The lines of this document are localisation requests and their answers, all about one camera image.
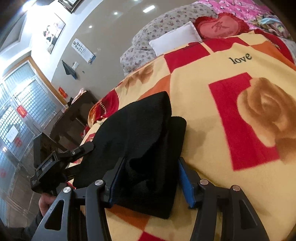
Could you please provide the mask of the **dark sleeved left forearm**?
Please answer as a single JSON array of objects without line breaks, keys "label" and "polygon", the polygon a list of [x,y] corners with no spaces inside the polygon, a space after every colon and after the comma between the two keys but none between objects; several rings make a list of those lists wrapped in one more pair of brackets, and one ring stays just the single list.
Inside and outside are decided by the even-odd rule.
[{"label": "dark sleeved left forearm", "polygon": [[32,223],[26,227],[7,227],[0,220],[0,241],[31,240],[42,219],[43,215],[39,211]]}]

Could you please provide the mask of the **person's left hand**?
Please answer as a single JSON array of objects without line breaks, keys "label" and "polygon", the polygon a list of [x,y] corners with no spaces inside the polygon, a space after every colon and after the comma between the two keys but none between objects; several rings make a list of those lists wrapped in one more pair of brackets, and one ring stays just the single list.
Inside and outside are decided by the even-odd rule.
[{"label": "person's left hand", "polygon": [[42,216],[45,216],[47,211],[49,210],[50,206],[55,201],[56,196],[50,195],[48,193],[42,193],[39,199],[39,209]]}]

